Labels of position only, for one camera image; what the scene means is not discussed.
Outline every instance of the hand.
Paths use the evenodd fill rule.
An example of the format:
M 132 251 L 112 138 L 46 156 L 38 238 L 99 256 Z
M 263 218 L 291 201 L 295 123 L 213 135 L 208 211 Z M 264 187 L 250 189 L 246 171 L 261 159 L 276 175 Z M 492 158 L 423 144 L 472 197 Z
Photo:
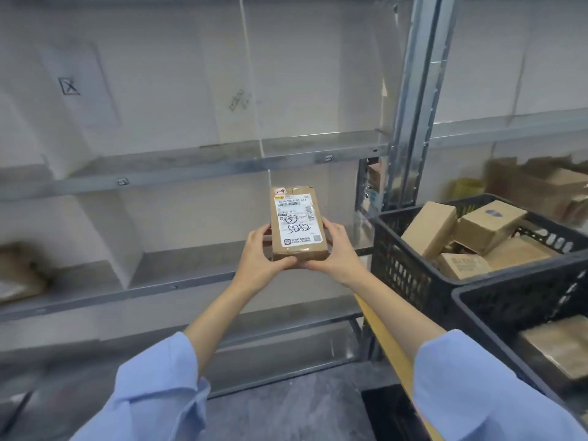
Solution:
M 345 228 L 341 224 L 331 223 L 324 217 L 323 224 L 333 238 L 333 250 L 325 261 L 309 260 L 302 266 L 310 270 L 324 272 L 333 277 L 335 281 L 350 287 L 352 281 L 368 273 L 368 270 L 355 253 Z
M 277 273 L 296 265 L 296 257 L 271 262 L 263 254 L 263 234 L 269 224 L 249 232 L 231 286 L 252 295 L 265 288 Z

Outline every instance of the black plastic crate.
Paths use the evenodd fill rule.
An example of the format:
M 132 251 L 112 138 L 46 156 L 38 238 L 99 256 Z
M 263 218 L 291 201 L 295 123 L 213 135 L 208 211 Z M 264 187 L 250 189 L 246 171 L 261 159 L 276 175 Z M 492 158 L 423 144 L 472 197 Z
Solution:
M 455 206 L 458 217 L 462 217 L 494 200 L 511 204 L 511 202 L 492 194 L 482 194 L 447 202 L 447 204 Z M 513 234 L 529 235 L 541 244 L 565 254 L 565 256 L 502 269 L 464 281 L 453 280 L 441 274 L 400 237 L 421 208 L 419 206 L 393 210 L 372 220 L 375 236 L 371 272 L 408 303 L 446 329 L 451 329 L 451 325 L 446 322 L 446 319 L 452 303 L 451 293 L 454 289 L 513 272 L 524 273 L 534 267 L 549 267 L 555 262 L 558 265 L 565 265 L 571 262 L 570 257 L 573 254 L 582 252 L 588 254 L 588 236 L 541 215 L 528 212 L 525 220 L 536 226 L 536 229 L 519 227 Z
M 553 378 L 533 371 L 511 348 L 523 330 L 581 314 L 588 316 L 588 258 L 571 254 L 547 269 L 487 279 L 456 289 L 449 324 L 462 330 L 536 390 L 575 415 L 588 410 L 586 384 L 566 390 L 549 386 Z

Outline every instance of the left hand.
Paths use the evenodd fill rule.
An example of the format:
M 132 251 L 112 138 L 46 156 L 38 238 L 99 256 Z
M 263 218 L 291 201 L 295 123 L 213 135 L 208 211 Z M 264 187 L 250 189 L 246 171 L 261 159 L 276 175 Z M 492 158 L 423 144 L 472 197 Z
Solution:
M 286 257 L 276 262 L 271 262 L 263 254 L 263 234 L 269 229 L 266 224 L 259 229 L 249 232 L 245 248 L 241 254 L 241 260 L 231 286 L 257 294 L 265 288 L 270 281 L 284 269 L 296 265 L 296 257 Z

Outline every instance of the floor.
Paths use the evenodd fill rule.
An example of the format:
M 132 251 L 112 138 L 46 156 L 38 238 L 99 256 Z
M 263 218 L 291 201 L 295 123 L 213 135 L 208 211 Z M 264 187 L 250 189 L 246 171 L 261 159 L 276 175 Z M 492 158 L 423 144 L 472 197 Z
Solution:
M 221 396 L 199 441 L 375 441 L 361 392 L 398 382 L 386 362 L 350 363 Z

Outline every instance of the blue shirt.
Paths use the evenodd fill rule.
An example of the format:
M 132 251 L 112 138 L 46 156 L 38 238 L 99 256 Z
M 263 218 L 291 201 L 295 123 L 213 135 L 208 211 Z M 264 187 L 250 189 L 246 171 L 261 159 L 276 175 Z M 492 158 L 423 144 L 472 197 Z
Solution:
M 197 377 L 194 349 L 176 333 L 121 365 L 114 393 L 72 440 L 197 439 L 210 392 Z M 458 330 L 421 347 L 413 381 L 415 405 L 446 441 L 588 441 L 572 415 Z

